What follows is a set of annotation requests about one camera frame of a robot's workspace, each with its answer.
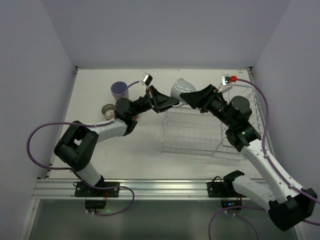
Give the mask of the grey mug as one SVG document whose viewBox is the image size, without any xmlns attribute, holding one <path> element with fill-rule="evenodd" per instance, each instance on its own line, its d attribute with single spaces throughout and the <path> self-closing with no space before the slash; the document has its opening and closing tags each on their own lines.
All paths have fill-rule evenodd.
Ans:
<svg viewBox="0 0 320 240">
<path fill-rule="evenodd" d="M 192 92 L 196 92 L 196 88 L 189 83 L 188 81 L 184 80 L 183 78 L 179 78 L 177 79 L 170 91 L 170 96 L 176 100 L 179 101 L 178 105 L 173 105 L 173 108 L 179 108 L 182 106 L 186 106 L 188 105 L 181 97 L 180 94 L 182 93 L 192 93 Z"/>
</svg>

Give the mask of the lavender plastic cup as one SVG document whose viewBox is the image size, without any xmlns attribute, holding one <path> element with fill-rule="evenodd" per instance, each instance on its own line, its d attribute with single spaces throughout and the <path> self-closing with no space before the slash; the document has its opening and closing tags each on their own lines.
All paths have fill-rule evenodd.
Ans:
<svg viewBox="0 0 320 240">
<path fill-rule="evenodd" d="M 110 91 L 116 101 L 120 98 L 129 98 L 128 85 L 123 81 L 114 82 L 110 87 Z"/>
</svg>

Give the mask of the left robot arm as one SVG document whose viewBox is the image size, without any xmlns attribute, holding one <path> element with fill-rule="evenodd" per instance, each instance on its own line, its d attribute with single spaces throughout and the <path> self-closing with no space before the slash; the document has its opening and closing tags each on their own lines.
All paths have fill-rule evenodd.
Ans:
<svg viewBox="0 0 320 240">
<path fill-rule="evenodd" d="M 132 133 L 138 123 L 133 117 L 149 110 L 163 113 L 178 104 L 179 100 L 158 92 L 151 85 L 146 88 L 145 95 L 135 101 L 125 97 L 118 99 L 115 104 L 114 120 L 111 122 L 99 123 L 96 126 L 85 126 L 79 121 L 73 122 L 55 146 L 54 154 L 87 186 L 99 189 L 103 177 L 91 163 L 96 145 Z"/>
</svg>

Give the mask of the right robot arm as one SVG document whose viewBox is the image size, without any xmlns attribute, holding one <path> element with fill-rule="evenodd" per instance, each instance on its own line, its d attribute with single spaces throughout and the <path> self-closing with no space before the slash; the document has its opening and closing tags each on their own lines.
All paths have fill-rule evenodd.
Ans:
<svg viewBox="0 0 320 240">
<path fill-rule="evenodd" d="M 227 186 L 266 210 L 281 231 L 312 215 L 318 198 L 316 192 L 299 184 L 266 149 L 261 135 L 249 122 L 252 110 L 247 98 L 237 95 L 227 102 L 213 85 L 181 93 L 180 97 L 191 108 L 210 112 L 224 123 L 228 127 L 225 134 L 229 143 L 253 164 L 268 184 L 263 187 L 242 172 L 234 171 L 223 178 Z"/>
</svg>

